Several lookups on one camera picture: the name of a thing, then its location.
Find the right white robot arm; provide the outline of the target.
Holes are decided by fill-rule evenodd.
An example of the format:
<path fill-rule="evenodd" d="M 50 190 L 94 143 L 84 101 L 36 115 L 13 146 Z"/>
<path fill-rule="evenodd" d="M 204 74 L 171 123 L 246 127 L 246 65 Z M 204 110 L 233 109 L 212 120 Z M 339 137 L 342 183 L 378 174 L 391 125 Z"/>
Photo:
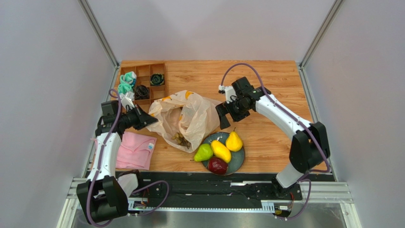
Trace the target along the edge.
<path fill-rule="evenodd" d="M 216 106 L 221 129 L 230 127 L 227 114 L 234 122 L 239 122 L 253 110 L 271 120 L 291 139 L 289 163 L 275 178 L 279 189 L 289 188 L 314 167 L 322 162 L 328 163 L 328 136 L 321 122 L 311 123 L 301 118 L 280 103 L 269 90 L 263 86 L 254 88 L 245 77 L 231 86 L 219 85 L 219 93 L 226 97 L 225 102 Z"/>

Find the red fake apple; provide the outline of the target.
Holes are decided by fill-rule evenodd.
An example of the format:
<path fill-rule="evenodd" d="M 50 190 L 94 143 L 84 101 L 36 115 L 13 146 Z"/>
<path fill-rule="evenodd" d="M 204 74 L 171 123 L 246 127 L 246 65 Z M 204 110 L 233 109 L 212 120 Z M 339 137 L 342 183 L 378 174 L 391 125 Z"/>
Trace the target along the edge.
<path fill-rule="evenodd" d="M 208 170 L 217 175 L 225 175 L 228 170 L 228 163 L 218 157 L 209 159 Z"/>

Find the banana print plastic bag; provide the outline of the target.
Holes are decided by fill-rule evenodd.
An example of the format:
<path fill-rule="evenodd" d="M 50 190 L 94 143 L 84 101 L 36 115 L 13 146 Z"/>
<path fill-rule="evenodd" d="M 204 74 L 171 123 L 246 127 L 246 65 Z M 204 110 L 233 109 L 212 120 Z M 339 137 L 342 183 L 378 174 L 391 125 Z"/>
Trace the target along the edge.
<path fill-rule="evenodd" d="M 157 133 L 170 146 L 192 153 L 203 139 L 219 127 L 220 121 L 215 107 L 221 102 L 183 90 L 154 101 L 149 115 L 158 119 L 147 126 L 147 130 Z M 180 132 L 190 143 L 190 149 L 177 145 L 172 136 Z"/>

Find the yellow fake mango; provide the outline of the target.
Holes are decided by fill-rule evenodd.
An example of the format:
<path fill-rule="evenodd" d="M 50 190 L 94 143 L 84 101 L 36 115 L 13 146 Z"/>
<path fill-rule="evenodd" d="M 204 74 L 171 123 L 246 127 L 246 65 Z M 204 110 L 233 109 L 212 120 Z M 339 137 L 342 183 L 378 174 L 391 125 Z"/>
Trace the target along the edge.
<path fill-rule="evenodd" d="M 231 152 L 230 150 L 220 141 L 213 140 L 211 142 L 211 149 L 213 154 L 222 159 L 224 162 L 229 163 L 231 161 Z"/>

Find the green fake pear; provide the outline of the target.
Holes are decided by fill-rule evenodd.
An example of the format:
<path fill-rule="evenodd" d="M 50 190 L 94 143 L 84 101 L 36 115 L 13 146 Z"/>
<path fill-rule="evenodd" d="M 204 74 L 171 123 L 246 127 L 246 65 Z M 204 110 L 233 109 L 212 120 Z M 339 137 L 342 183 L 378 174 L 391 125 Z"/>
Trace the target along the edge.
<path fill-rule="evenodd" d="M 203 162 L 209 160 L 211 157 L 213 157 L 211 145 L 208 143 L 203 143 L 197 149 L 192 161 Z"/>

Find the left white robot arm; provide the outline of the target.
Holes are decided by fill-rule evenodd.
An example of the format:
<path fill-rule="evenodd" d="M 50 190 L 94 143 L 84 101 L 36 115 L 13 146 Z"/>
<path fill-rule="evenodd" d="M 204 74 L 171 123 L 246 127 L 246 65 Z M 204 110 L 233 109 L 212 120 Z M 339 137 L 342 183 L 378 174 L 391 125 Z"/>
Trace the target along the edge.
<path fill-rule="evenodd" d="M 138 187 L 135 171 L 115 177 L 117 154 L 125 130 L 141 130 L 158 121 L 136 104 L 126 106 L 126 112 L 122 112 L 118 100 L 104 102 L 101 108 L 102 115 L 95 131 L 95 164 L 87 180 L 76 188 L 87 223 L 97 228 L 104 228 L 112 220 L 126 216 L 128 197 Z"/>

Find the yellow fake pear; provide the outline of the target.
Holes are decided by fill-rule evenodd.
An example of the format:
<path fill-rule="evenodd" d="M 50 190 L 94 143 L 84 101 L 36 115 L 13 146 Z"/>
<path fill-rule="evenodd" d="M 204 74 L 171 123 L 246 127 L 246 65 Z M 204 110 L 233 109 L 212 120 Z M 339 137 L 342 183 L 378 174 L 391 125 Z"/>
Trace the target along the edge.
<path fill-rule="evenodd" d="M 231 152 L 237 152 L 243 147 L 243 141 L 239 137 L 239 135 L 236 133 L 236 128 L 233 129 L 232 132 L 230 132 L 229 137 L 227 138 L 225 142 L 225 146 L 230 150 Z"/>

